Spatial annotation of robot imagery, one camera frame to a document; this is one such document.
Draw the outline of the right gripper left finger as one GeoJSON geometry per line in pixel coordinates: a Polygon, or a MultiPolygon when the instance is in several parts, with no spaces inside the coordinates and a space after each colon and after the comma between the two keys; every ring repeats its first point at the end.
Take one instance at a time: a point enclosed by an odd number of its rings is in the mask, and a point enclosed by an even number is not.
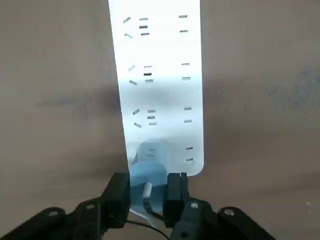
{"type": "Polygon", "coordinates": [[[66,213],[46,208],[4,236],[3,240],[101,240],[108,229],[124,227],[130,209],[130,175],[116,172],[101,196],[66,213]]]}

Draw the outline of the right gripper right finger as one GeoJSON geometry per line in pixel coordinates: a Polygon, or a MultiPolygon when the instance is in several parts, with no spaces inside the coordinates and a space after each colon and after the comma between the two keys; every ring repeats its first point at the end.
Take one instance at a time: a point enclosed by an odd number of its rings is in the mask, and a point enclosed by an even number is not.
{"type": "Polygon", "coordinates": [[[191,197],[186,173],[168,174],[163,217],[171,240],[274,239],[241,209],[226,206],[215,212],[208,202],[191,197]]]}

